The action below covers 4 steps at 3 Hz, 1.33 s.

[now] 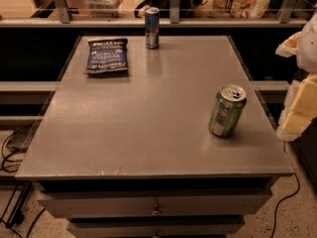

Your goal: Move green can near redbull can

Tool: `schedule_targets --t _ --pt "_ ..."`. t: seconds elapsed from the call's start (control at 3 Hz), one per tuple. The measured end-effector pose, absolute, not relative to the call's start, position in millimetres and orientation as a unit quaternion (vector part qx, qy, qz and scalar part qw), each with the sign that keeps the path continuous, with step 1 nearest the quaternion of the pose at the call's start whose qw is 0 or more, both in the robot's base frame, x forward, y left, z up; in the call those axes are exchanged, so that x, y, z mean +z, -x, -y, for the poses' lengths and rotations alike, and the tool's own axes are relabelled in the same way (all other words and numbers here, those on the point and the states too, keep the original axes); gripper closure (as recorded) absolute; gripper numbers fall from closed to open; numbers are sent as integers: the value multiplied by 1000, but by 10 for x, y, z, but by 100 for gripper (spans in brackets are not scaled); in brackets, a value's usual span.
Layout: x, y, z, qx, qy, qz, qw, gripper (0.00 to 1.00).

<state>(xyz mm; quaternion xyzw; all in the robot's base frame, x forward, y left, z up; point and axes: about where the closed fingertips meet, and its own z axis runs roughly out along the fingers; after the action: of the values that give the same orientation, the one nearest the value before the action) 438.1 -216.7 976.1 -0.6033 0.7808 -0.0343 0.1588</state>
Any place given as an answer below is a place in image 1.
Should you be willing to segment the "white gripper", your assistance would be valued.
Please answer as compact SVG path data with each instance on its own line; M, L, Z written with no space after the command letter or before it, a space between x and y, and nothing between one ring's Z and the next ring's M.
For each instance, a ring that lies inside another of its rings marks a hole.
M280 44L275 53L281 57L296 56L297 66L317 72L317 14L297 32ZM278 119L276 136L291 142L302 135L317 117L317 75L309 74L302 81L293 80L288 87L284 109Z

